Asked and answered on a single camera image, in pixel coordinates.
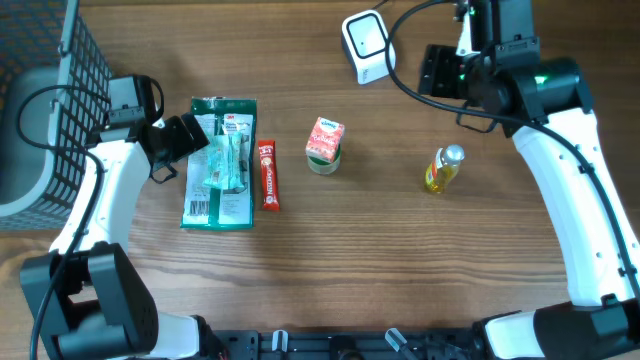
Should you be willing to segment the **teal snack bar wrapper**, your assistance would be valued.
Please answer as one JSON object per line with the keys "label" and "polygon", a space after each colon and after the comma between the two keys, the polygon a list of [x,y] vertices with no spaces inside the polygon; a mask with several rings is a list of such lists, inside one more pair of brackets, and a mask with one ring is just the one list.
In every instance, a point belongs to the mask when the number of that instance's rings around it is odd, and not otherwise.
{"label": "teal snack bar wrapper", "polygon": [[242,134],[209,136],[205,148],[207,175],[202,185],[221,191],[245,190],[241,171]]}

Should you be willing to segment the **green 3M sponge package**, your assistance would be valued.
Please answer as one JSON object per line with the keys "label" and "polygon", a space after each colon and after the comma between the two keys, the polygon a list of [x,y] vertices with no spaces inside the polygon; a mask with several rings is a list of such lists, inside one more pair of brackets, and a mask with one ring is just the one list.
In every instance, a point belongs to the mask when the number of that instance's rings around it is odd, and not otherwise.
{"label": "green 3M sponge package", "polygon": [[242,134],[242,192],[221,191],[202,185],[207,175],[205,148],[187,161],[185,200],[181,226],[198,230],[239,230],[253,226],[253,149],[257,101],[224,97],[191,100],[191,112],[209,136]]}

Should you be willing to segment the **yellow oil bottle silver cap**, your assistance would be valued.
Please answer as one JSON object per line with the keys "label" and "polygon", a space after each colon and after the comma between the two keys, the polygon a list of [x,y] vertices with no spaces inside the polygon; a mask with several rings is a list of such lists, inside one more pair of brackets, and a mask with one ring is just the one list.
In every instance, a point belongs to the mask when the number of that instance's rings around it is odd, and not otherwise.
{"label": "yellow oil bottle silver cap", "polygon": [[426,169],[425,188],[433,193],[442,193],[458,174],[464,158],[464,149],[458,144],[439,148]]}

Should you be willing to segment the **red Nescafe coffee stick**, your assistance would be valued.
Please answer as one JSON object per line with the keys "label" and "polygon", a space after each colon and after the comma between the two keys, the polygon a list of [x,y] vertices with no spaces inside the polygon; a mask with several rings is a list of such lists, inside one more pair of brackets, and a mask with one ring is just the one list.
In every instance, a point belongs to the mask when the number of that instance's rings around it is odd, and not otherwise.
{"label": "red Nescafe coffee stick", "polygon": [[263,191],[263,209],[268,211],[280,210],[277,167],[275,158],[275,141],[258,141],[261,182]]}

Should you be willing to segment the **red white juice carton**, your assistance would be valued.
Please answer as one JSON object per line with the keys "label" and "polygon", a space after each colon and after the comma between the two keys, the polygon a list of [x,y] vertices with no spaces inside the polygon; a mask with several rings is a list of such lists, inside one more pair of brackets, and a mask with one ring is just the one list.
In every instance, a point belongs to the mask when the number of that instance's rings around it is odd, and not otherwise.
{"label": "red white juice carton", "polygon": [[308,138],[306,155],[324,162],[334,162],[344,133],[343,124],[319,117]]}

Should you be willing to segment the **green lid round container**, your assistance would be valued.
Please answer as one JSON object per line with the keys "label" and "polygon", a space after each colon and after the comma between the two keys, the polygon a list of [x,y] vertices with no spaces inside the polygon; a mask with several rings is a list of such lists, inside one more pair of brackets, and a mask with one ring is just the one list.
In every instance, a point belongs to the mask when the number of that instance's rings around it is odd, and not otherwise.
{"label": "green lid round container", "polygon": [[342,156],[342,148],[338,147],[336,157],[333,162],[326,162],[324,160],[307,157],[307,163],[309,168],[319,175],[330,175],[334,173],[340,166]]}

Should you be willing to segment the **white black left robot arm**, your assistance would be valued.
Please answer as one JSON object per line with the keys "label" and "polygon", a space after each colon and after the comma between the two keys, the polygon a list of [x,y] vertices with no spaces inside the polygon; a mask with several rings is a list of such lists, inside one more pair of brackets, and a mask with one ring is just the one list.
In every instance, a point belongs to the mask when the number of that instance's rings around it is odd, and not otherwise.
{"label": "white black left robot arm", "polygon": [[195,316],[161,313],[127,256],[140,191],[162,167],[208,140],[186,113],[157,127],[112,123],[89,139],[84,179],[48,254],[26,260],[23,294],[34,317],[29,356],[52,359],[194,359],[207,329]]}

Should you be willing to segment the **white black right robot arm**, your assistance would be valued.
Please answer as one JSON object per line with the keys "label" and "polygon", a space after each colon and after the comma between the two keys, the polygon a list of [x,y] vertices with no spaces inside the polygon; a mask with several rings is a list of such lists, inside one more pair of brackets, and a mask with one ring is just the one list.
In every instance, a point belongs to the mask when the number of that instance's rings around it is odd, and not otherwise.
{"label": "white black right robot arm", "polygon": [[560,243],[567,302],[475,326],[488,359],[606,359],[639,347],[639,244],[600,149],[579,65],[426,49],[418,88],[501,126],[531,170]]}

